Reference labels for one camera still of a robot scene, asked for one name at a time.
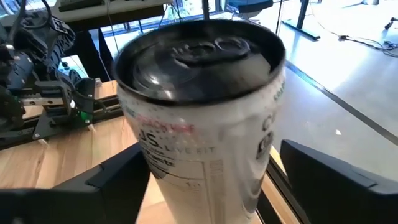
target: can lid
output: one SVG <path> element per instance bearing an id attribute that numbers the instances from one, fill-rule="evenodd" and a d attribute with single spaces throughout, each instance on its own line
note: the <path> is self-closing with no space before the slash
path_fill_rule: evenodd
<path id="1" fill-rule="evenodd" d="M 252 40 L 228 32 L 185 37 L 176 35 L 180 34 L 178 25 L 182 24 L 151 34 L 164 38 L 135 50 L 130 58 L 123 57 L 127 45 L 116 62 L 124 64 L 124 71 L 118 71 L 116 65 L 116 76 L 123 72 L 124 78 L 120 78 L 125 88 L 148 100 L 211 103 L 255 91 L 273 76 L 261 46 Z M 133 40 L 129 45 L 139 44 Z"/>

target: wooden surface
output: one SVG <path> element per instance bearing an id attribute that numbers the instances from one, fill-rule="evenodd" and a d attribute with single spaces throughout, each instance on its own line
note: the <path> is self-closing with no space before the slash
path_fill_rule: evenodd
<path id="1" fill-rule="evenodd" d="M 116 94 L 116 82 L 96 89 L 95 98 Z M 27 116 L 40 113 L 29 111 Z M 95 125 L 95 132 L 82 129 L 49 139 L 48 146 L 38 142 L 0 151 L 0 188 L 51 188 L 98 165 L 137 142 L 124 117 Z M 282 166 L 279 153 L 271 156 Z M 283 223 L 298 223 L 268 176 L 262 189 Z M 137 223 L 174 223 L 167 204 L 151 176 Z"/>

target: aluminum can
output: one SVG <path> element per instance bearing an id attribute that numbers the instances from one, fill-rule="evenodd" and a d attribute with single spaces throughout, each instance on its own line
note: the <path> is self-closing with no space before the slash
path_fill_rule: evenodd
<path id="1" fill-rule="evenodd" d="M 167 26 L 118 55 L 120 104 L 178 224 L 251 222 L 284 61 L 278 36 L 228 20 Z"/>

